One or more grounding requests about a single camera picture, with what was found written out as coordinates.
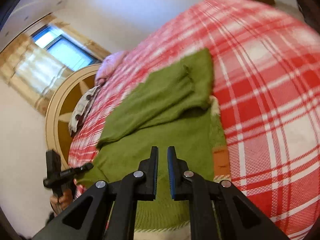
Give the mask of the left hand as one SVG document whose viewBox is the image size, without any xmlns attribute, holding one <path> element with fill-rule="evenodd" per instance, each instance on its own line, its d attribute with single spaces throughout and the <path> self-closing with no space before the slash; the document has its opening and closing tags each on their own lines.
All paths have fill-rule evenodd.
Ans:
<svg viewBox="0 0 320 240">
<path fill-rule="evenodd" d="M 50 205 L 53 210 L 53 214 L 56 217 L 59 215 L 63 210 L 67 209 L 70 204 L 74 200 L 74 190 L 72 189 L 65 189 L 63 195 L 61 197 L 56 197 L 52 195 L 50 198 Z"/>
</svg>

